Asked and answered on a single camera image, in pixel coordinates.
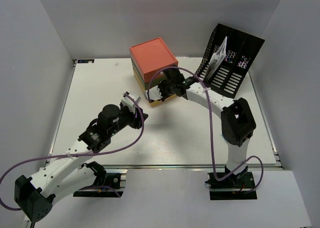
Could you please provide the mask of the yellow bottom drawer box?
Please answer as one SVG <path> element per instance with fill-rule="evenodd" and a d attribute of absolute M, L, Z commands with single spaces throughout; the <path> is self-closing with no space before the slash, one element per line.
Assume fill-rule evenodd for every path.
<path fill-rule="evenodd" d="M 134 77 L 135 77 L 140 89 L 142 90 L 143 93 L 145 93 L 146 88 L 144 87 L 142 81 L 140 80 L 139 75 L 135 71 L 133 71 L 133 75 L 134 75 Z M 172 95 L 172 96 L 166 98 L 164 101 L 157 100 L 157 101 L 149 102 L 149 105 L 151 107 L 156 107 L 156 106 L 158 106 L 158 105 L 160 105 L 162 103 L 167 103 L 167 102 L 169 102 L 169 100 L 175 99 L 176 97 L 177 97 L 177 95 Z"/>

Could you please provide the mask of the green drawer box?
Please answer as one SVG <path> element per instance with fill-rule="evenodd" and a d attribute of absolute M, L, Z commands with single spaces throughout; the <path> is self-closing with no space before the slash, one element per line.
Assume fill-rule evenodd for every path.
<path fill-rule="evenodd" d="M 143 80 L 143 78 L 141 77 L 141 75 L 140 75 L 136 65 L 134 64 L 134 62 L 132 62 L 132 70 L 133 70 L 134 77 L 137 80 L 139 86 L 141 87 L 141 89 L 143 91 L 145 91 L 149 87 L 150 82 L 145 82 Z M 161 81 L 164 81 L 164 80 L 166 80 L 165 75 L 159 75 L 159 76 L 157 76 L 157 77 L 155 77 L 153 79 L 150 87 L 152 88 L 152 87 L 158 85 Z"/>

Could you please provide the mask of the coral top drawer box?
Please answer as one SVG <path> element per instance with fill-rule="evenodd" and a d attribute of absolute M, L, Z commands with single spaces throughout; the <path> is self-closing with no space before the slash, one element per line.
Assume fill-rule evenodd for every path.
<path fill-rule="evenodd" d="M 129 48 L 130 57 L 145 83 L 162 68 L 178 66 L 178 60 L 160 37 Z"/>

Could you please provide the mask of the white printed paper booklet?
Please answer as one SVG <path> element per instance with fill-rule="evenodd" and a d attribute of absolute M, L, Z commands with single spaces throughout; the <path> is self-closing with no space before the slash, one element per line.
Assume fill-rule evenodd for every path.
<path fill-rule="evenodd" d="M 222 63 L 222 61 L 225 59 L 227 52 L 226 52 L 226 48 L 227 48 L 227 40 L 228 37 L 225 36 L 222 44 L 220 45 L 219 49 L 213 53 L 208 68 L 206 70 L 206 73 L 204 75 L 203 80 L 208 83 L 209 79 L 213 76 L 213 74 L 215 73 L 216 69 L 219 67 L 219 65 Z"/>

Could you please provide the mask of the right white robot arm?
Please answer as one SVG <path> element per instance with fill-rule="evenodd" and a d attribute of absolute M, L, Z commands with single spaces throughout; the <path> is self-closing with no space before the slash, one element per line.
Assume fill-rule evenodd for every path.
<path fill-rule="evenodd" d="M 229 186 L 238 187 L 248 169 L 248 145 L 257 127 L 247 100 L 224 97 L 195 74 L 185 78 L 178 67 L 164 68 L 163 73 L 167 81 L 159 86 L 162 97 L 171 94 L 184 97 L 208 108 L 210 116 L 215 114 L 220 119 L 221 133 L 228 145 L 225 179 Z"/>

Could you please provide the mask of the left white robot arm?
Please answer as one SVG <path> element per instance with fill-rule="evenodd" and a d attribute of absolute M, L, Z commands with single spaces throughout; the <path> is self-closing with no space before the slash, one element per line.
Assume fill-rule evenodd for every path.
<path fill-rule="evenodd" d="M 124 128 L 144 129 L 148 115 L 139 107 L 140 100 L 135 93 L 124 93 L 119 105 L 103 107 L 65 154 L 54 156 L 48 166 L 31 176 L 16 179 L 14 200 L 31 223 L 43 219 L 57 202 L 79 189 L 108 185 L 106 170 L 88 160 L 102 154 Z"/>

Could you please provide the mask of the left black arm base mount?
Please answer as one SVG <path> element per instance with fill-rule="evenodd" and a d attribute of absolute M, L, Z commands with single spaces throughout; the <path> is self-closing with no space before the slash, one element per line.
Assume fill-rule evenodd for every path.
<path fill-rule="evenodd" d="M 96 161 L 81 165 L 85 171 L 93 172 L 93 182 L 73 193 L 73 197 L 120 198 L 125 188 L 126 175 L 107 171 Z"/>

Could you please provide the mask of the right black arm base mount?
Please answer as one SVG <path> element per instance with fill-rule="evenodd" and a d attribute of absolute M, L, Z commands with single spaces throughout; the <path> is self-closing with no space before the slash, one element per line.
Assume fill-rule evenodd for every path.
<path fill-rule="evenodd" d="M 208 180 L 205 184 L 209 188 L 210 200 L 257 200 L 257 192 L 253 173 L 248 171 L 248 167 L 235 175 L 217 181 L 214 173 L 208 173 Z"/>

